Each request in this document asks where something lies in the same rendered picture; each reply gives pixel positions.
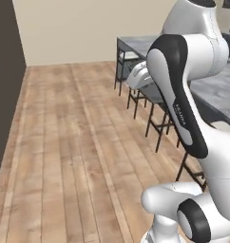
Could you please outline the black metal stool grey seat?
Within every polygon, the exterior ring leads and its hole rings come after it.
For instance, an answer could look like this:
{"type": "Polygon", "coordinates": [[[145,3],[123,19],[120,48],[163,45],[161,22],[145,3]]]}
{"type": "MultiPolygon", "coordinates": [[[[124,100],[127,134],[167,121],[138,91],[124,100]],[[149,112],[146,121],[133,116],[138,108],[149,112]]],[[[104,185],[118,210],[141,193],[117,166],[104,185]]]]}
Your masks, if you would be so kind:
{"type": "Polygon", "coordinates": [[[162,136],[163,136],[163,130],[166,129],[166,134],[169,134],[169,129],[171,126],[173,126],[173,121],[171,121],[165,105],[163,103],[159,103],[159,108],[163,111],[163,121],[160,124],[156,124],[155,122],[153,122],[152,117],[154,113],[154,108],[155,108],[155,104],[153,103],[151,104],[147,127],[145,130],[145,135],[148,136],[150,127],[153,127],[156,130],[159,137],[157,139],[155,152],[158,152],[161,144],[162,136]]]}
{"type": "Polygon", "coordinates": [[[131,101],[135,103],[133,118],[136,118],[139,100],[144,100],[144,103],[151,102],[152,105],[157,104],[163,111],[166,111],[165,105],[161,98],[148,98],[140,89],[129,89],[126,108],[129,108],[131,101]]]}
{"type": "Polygon", "coordinates": [[[140,60],[140,57],[133,51],[125,51],[117,48],[117,63],[115,72],[114,87],[119,87],[119,93],[122,93],[122,83],[129,74],[129,66],[140,60]]]}
{"type": "Polygon", "coordinates": [[[205,182],[205,177],[204,177],[203,172],[193,172],[193,171],[190,169],[190,167],[186,164],[187,157],[188,157],[188,153],[185,153],[184,156],[183,156],[183,158],[182,158],[182,163],[181,163],[179,172],[178,172],[178,174],[177,174],[177,176],[176,176],[176,181],[178,181],[178,180],[180,179],[180,177],[181,177],[181,175],[182,175],[182,170],[185,170],[185,171],[188,173],[188,175],[189,175],[190,177],[192,177],[193,180],[194,180],[195,182],[197,182],[197,183],[200,185],[201,189],[202,189],[203,191],[205,191],[207,184],[206,184],[206,182],[205,182]],[[203,179],[203,180],[204,180],[204,183],[201,183],[201,182],[199,181],[199,178],[203,179]]]}

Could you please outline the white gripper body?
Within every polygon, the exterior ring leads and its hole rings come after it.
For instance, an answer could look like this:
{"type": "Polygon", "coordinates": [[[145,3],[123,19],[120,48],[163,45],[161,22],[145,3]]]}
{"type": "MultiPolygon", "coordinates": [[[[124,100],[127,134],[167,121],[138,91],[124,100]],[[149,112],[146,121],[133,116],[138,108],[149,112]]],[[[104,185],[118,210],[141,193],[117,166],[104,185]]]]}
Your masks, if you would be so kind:
{"type": "Polygon", "coordinates": [[[132,89],[139,89],[153,83],[153,79],[146,66],[146,61],[140,62],[133,67],[126,79],[126,83],[132,89]]]}

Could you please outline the grey dining counter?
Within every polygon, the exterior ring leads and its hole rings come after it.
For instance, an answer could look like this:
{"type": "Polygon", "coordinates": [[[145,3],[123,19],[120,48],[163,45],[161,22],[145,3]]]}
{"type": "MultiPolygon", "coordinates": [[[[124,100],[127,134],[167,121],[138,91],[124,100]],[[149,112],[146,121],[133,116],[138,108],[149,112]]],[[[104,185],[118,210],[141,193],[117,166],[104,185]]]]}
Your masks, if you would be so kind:
{"type": "MultiPolygon", "coordinates": [[[[144,59],[155,39],[156,36],[118,37],[117,46],[124,51],[133,51],[144,59]]],[[[216,116],[211,115],[211,120],[230,124],[230,59],[221,73],[193,81],[190,89],[198,100],[216,112],[216,116]]]]}

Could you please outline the dark brown tall cabinet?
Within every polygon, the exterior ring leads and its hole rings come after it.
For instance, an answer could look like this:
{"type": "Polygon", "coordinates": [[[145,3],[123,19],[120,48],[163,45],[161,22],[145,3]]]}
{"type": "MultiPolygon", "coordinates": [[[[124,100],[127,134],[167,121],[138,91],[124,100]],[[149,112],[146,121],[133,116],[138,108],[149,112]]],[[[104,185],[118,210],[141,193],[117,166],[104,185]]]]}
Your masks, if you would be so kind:
{"type": "Polygon", "coordinates": [[[26,67],[13,0],[0,0],[0,167],[26,67]]]}

